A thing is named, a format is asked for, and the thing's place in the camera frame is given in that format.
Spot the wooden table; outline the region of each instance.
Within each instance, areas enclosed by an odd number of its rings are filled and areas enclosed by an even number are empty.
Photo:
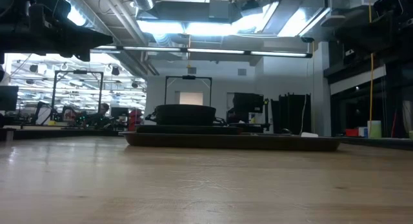
[[[0,145],[0,223],[413,223],[413,152]]]

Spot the metal frame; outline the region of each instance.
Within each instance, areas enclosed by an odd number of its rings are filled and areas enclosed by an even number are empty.
[[[168,79],[169,79],[169,78],[181,78],[181,79],[187,79],[187,80],[209,79],[209,81],[210,81],[210,86],[209,86],[209,106],[211,107],[211,102],[212,102],[212,77],[166,76],[166,77],[165,77],[165,102],[164,102],[165,105],[166,105],[166,95],[167,95],[167,92],[168,92]]]
[[[79,74],[76,73],[78,72],[78,70],[56,70],[54,72],[54,83],[53,83],[53,94],[52,94],[52,104],[51,107],[54,108],[54,102],[55,102],[55,96],[56,96],[56,85],[57,85],[57,75],[59,73],[73,73],[73,74]],[[86,72],[86,71],[81,71],[82,74],[87,74],[87,73],[91,73],[91,74],[100,74],[101,75],[101,84],[99,85],[99,103],[98,103],[98,107],[97,107],[97,112],[99,113],[101,111],[101,103],[102,103],[102,89],[103,89],[103,72]]]

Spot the wooden floor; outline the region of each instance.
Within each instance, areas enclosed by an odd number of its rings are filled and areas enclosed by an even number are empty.
[[[413,223],[413,152],[0,145],[0,223]]]

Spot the table surface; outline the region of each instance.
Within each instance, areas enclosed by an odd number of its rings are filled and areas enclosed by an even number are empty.
[[[0,143],[0,222],[412,223],[413,152],[128,147],[121,137]]]

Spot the window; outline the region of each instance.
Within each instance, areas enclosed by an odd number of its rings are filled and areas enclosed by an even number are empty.
[[[180,105],[203,105],[204,93],[202,92],[180,92]]]

